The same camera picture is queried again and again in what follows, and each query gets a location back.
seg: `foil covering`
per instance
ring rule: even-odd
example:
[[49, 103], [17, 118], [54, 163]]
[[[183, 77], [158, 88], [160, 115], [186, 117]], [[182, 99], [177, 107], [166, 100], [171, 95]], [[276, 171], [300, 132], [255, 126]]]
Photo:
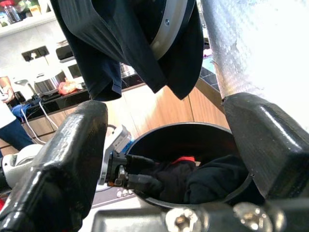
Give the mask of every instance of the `foil covering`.
[[309, 132], [309, 1], [202, 3], [222, 98], [258, 95]]

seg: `blue jeans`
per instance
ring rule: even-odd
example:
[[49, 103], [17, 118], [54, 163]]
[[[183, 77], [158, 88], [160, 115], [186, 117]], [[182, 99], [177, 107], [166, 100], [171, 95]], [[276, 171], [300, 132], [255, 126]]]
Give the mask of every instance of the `blue jeans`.
[[17, 119], [0, 129], [0, 139], [6, 141], [18, 151], [33, 144]]

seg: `wooden cabinet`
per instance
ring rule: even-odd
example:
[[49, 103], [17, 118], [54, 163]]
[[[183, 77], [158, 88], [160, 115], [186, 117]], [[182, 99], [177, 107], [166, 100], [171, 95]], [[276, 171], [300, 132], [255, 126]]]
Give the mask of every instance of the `wooden cabinet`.
[[[64, 113], [64, 111], [61, 111], [59, 113], [49, 115], [49, 117], [58, 127], [60, 127], [62, 122], [66, 119], [67, 115]], [[55, 131], [57, 130], [54, 124], [51, 123], [51, 126]]]
[[189, 98], [179, 100], [168, 87], [154, 94], [148, 86], [123, 93], [140, 135], [171, 123], [192, 122]]
[[126, 103], [124, 97], [114, 100], [104, 102], [108, 109], [108, 124], [112, 124], [116, 127], [124, 125], [133, 138], [138, 138], [139, 133], [136, 129], [135, 123], [131, 116], [129, 107]]
[[[45, 117], [41, 117], [39, 119], [30, 121], [29, 125], [32, 127], [32, 129], [36, 132], [38, 136], [48, 134], [54, 131], [51, 123]], [[33, 135], [33, 132], [26, 123], [24, 123], [22, 126], [32, 138], [35, 137]]]
[[73, 108], [70, 108], [68, 110], [65, 110], [64, 113], [66, 116], [72, 114], [75, 110], [76, 110], [77, 107], [73, 107]]
[[[228, 127], [225, 115], [218, 110], [197, 88], [184, 100], [179, 100], [168, 87], [154, 94], [147, 86], [141, 86], [123, 93], [122, 98], [105, 102], [108, 108], [108, 123], [116, 127], [126, 126], [134, 138], [144, 133], [172, 123], [179, 122], [208, 122]], [[58, 112], [49, 117], [60, 126], [66, 116], [73, 113], [76, 107]], [[39, 138], [48, 142], [56, 128], [45, 117], [30, 121]], [[26, 124], [26, 132], [33, 134]], [[6, 142], [0, 140], [1, 151], [4, 155], [17, 151]]]
[[189, 98], [195, 122], [208, 122], [229, 129], [225, 115], [197, 88], [192, 90]]

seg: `black bucket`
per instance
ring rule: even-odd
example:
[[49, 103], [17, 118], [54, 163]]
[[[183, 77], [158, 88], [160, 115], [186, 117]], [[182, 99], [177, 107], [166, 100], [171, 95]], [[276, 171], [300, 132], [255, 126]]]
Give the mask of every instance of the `black bucket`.
[[[177, 123], [154, 129], [138, 138], [127, 153], [171, 162], [181, 156], [194, 156], [201, 164], [231, 154], [239, 157], [231, 131], [208, 123]], [[139, 191], [135, 193], [147, 203], [164, 208], [195, 207], [160, 201]], [[261, 204], [264, 198], [248, 175], [238, 189], [218, 201], [230, 205], [239, 202]]]

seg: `white shelf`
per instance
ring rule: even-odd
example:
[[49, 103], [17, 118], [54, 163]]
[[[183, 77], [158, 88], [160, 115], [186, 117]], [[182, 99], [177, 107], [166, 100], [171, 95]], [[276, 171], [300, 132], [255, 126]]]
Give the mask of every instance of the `white shelf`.
[[44, 23], [48, 23], [54, 20], [56, 20], [56, 16], [54, 12], [52, 11], [45, 13], [43, 15], [40, 15], [40, 16], [26, 18], [21, 22], [14, 23], [6, 27], [0, 28], [0, 38], [17, 33], [22, 30], [26, 30], [26, 29], [44, 24]]

